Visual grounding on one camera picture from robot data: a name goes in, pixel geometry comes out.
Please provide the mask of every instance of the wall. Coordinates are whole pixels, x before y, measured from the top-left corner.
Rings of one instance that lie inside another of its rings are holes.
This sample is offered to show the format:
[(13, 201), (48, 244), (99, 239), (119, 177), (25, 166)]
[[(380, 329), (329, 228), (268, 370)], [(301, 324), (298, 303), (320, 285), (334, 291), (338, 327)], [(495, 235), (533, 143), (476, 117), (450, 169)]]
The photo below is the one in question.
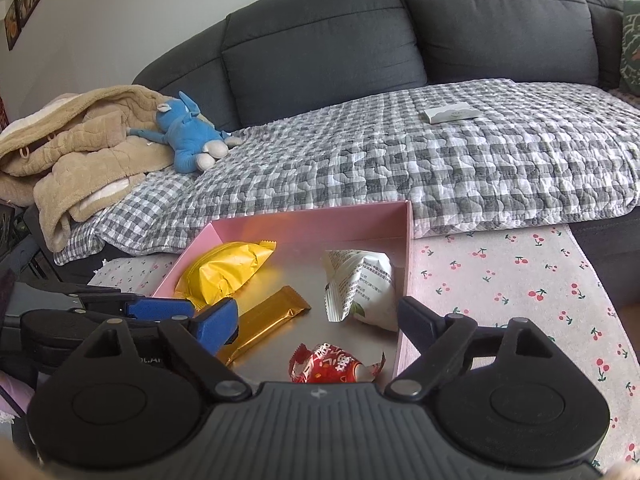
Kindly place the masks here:
[(64, 92), (128, 84), (156, 57), (252, 1), (42, 0), (11, 52), (0, 38), (9, 118)]

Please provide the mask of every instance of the checkered quilt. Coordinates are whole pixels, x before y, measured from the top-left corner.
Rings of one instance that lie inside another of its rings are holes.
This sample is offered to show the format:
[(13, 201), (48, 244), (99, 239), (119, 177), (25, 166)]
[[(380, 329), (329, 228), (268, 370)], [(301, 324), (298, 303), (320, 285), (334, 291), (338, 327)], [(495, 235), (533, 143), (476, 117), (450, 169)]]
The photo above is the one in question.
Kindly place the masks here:
[[(477, 119), (428, 124), (466, 101)], [(182, 251), (209, 221), (410, 200), (415, 236), (621, 216), (638, 204), (640, 110), (597, 88), (475, 80), (333, 105), (235, 133), (204, 174), (149, 174), (72, 231), (64, 264), (110, 243)]]

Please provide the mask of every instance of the blue plush toy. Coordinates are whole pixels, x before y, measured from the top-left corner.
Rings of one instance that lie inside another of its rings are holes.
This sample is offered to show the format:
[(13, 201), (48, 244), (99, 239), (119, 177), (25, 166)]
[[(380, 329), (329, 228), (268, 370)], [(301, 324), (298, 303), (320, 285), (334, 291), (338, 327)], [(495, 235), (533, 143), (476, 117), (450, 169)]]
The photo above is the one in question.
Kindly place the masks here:
[(242, 144), (242, 140), (219, 132), (200, 120), (198, 105), (183, 92), (179, 95), (180, 99), (158, 105), (156, 123), (164, 134), (131, 128), (129, 135), (171, 146), (175, 152), (174, 168), (178, 173), (208, 170), (229, 152), (229, 148)]

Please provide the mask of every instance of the sofa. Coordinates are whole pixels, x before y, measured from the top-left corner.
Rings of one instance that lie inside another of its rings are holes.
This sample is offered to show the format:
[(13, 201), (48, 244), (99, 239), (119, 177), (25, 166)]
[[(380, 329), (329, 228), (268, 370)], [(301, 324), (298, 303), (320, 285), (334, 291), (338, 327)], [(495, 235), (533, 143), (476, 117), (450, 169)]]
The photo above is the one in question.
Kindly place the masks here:
[[(169, 96), (186, 92), (232, 132), (382, 92), (479, 78), (615, 89), (621, 40), (619, 0), (259, 0), (133, 82)], [(37, 211), (26, 221), (38, 238)], [(614, 305), (639, 303), (640, 210), (572, 231)], [(58, 273), (86, 282), (103, 259), (123, 255), (107, 246)]]

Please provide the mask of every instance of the metal screw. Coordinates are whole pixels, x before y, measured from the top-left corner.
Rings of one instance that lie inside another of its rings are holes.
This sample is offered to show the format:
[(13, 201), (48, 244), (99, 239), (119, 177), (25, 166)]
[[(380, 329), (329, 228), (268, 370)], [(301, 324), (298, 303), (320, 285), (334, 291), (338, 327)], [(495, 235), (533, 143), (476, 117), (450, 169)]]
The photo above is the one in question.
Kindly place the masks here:
[(216, 393), (225, 399), (236, 399), (246, 393), (246, 386), (240, 381), (220, 381), (216, 384)]
[(393, 392), (402, 397), (415, 397), (422, 390), (422, 385), (412, 379), (400, 379), (391, 383)]

